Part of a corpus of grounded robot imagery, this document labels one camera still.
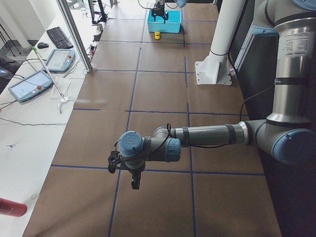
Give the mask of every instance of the white table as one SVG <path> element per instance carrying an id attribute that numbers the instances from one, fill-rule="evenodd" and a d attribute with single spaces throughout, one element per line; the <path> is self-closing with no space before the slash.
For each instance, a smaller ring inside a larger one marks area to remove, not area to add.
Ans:
<path id="1" fill-rule="evenodd" d="M 90 19 L 84 19 L 80 11 L 74 12 L 74 18 L 78 26 L 85 48 L 92 43 L 95 29 L 91 27 Z M 58 15 L 50 28 L 60 26 L 66 36 L 70 33 L 61 15 Z M 49 48 L 39 49 L 38 52 L 46 59 L 54 44 L 49 40 L 46 33 L 39 42 L 49 43 Z M 37 58 L 32 51 L 27 59 Z M 74 66 L 79 60 L 76 54 Z M 32 60 L 36 70 L 42 68 L 38 60 Z M 27 77 L 34 73 L 34 69 L 25 62 L 17 74 Z M 62 77 L 64 74 L 53 74 Z M 68 96 L 76 99 L 85 77 L 84 65 L 78 63 L 76 70 L 67 76 L 70 82 Z M 7 88 L 19 79 L 13 78 Z M 0 95 L 0 104 L 14 101 L 14 97 L 7 88 Z M 15 102 L 2 109 L 0 118 L 18 121 L 20 123 L 67 123 L 73 109 L 74 102 L 68 102 L 62 106 L 62 114 L 59 113 L 58 103 L 60 100 L 51 99 L 53 88 L 42 95 L 24 103 Z M 63 135 L 65 125 L 41 125 L 22 126 L 11 122 L 0 120 L 0 197 L 12 201 L 25 203 L 28 206 L 27 213 L 22 217 L 11 217 L 0 215 L 0 236 L 20 237 L 31 217 L 40 190 L 54 158 L 60 139 Z"/>

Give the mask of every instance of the white pole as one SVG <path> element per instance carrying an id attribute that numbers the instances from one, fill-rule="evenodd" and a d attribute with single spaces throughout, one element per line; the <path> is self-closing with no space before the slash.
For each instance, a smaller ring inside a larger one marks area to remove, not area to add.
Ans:
<path id="1" fill-rule="evenodd" d="M 4 1 L 1 0 L 1 7 L 0 7 L 0 16 L 2 20 L 5 22 L 5 24 L 9 27 L 12 34 L 15 36 L 15 38 L 19 41 L 22 48 L 27 49 L 31 48 L 32 46 L 29 44 L 27 39 L 25 38 L 24 34 L 12 18 L 11 14 L 5 7 Z"/>
<path id="2" fill-rule="evenodd" d="M 198 84 L 231 85 L 227 53 L 245 0 L 223 0 L 209 55 L 196 62 Z"/>

